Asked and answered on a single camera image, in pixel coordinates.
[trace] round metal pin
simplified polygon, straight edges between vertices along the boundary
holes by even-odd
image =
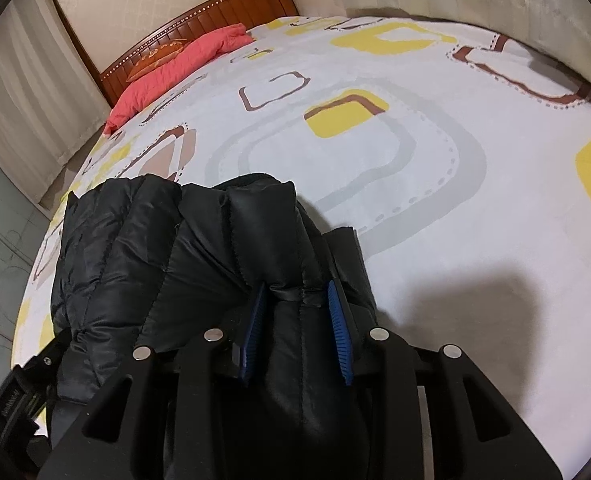
[[[219,341],[224,337],[224,332],[219,328],[212,328],[204,332],[204,339],[206,339],[209,343],[213,343],[215,341]]]
[[[369,335],[371,336],[371,339],[375,339],[376,341],[386,341],[389,338],[389,331],[377,326],[371,329]]]
[[[445,353],[445,356],[450,357],[451,359],[457,359],[462,355],[460,347],[455,345],[447,345],[442,351]]]
[[[133,359],[136,361],[144,361],[150,357],[150,348],[147,346],[138,346],[133,350]]]

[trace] orange pillow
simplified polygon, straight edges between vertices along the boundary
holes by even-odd
[[[143,57],[135,64],[133,70],[129,73],[128,78],[126,78],[126,82],[132,83],[143,75],[152,72],[157,67],[168,63],[171,59],[175,59],[176,56],[182,52],[187,41],[188,40],[174,40],[170,43],[154,48],[149,54],[147,54],[147,56]]]

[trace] bed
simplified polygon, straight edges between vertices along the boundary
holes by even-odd
[[[133,59],[196,19],[256,39],[100,139],[70,190],[144,173],[292,180],[322,230],[357,230],[381,324],[462,346],[573,478],[591,457],[591,86],[469,25],[290,14],[290,0],[212,0],[125,53],[102,74],[115,99]],[[53,336],[63,211],[14,363]]]

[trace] metal rivet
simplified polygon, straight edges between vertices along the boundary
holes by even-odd
[[[369,335],[371,339],[375,339],[376,341],[386,341],[389,338],[389,331],[377,326],[371,329]]]
[[[150,348],[147,346],[138,346],[133,350],[133,359],[136,361],[144,361],[150,357]]]
[[[445,353],[445,356],[450,357],[451,359],[457,359],[462,355],[462,350],[460,350],[460,347],[455,345],[445,346],[442,352]]]
[[[220,330],[219,328],[212,328],[204,332],[204,339],[206,339],[210,343],[214,341],[219,341],[223,337],[224,332],[222,332],[222,330]]]

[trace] black puffer jacket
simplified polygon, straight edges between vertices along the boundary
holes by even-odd
[[[290,182],[252,174],[207,189],[146,175],[70,195],[51,311],[73,340],[53,443],[133,348],[179,349],[265,282],[262,362],[223,400],[230,478],[365,478],[367,423],[339,371],[326,247],[347,298],[375,324],[354,231],[320,235]]]

